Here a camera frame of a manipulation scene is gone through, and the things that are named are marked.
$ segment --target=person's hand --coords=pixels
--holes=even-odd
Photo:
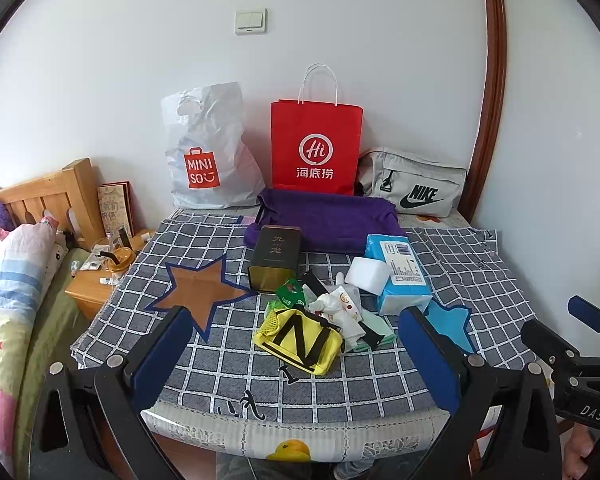
[[[593,439],[589,428],[582,424],[574,424],[571,438],[564,445],[564,458],[562,460],[562,480],[580,478],[587,470],[583,457],[589,456],[593,450]]]

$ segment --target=nike swoosh logo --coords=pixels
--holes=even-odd
[[[440,202],[444,200],[443,198],[439,198],[437,200],[423,200],[422,202],[409,202],[409,197],[407,195],[402,197],[400,200],[400,207],[403,209],[412,209],[414,207],[420,207],[421,205],[433,204],[434,202]]]

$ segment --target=tissue pack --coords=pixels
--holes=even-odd
[[[431,289],[409,239],[404,236],[369,235],[365,258],[374,258],[391,267],[391,275],[377,298],[382,316],[398,316],[408,306],[424,312],[431,299]]]

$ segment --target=yellow bag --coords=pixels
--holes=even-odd
[[[264,351],[313,375],[324,375],[344,341],[322,316],[296,308],[273,310],[253,335]]]

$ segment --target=black clamp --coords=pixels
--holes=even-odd
[[[114,480],[100,443],[103,424],[138,480],[181,480],[142,420],[189,342],[193,322],[171,309],[127,355],[110,355],[97,368],[49,369],[38,402],[29,459],[31,480]]]
[[[600,308],[573,296],[569,313],[600,334]],[[527,321],[522,342],[552,369],[557,415],[600,430],[600,357],[582,357],[578,349],[538,320]],[[586,458],[583,479],[600,478],[600,439]]]
[[[451,414],[411,480],[560,478],[555,412],[538,364],[508,370],[465,356],[417,307],[400,313],[398,333],[437,405]],[[491,406],[502,407],[500,416],[472,475],[467,456]]]

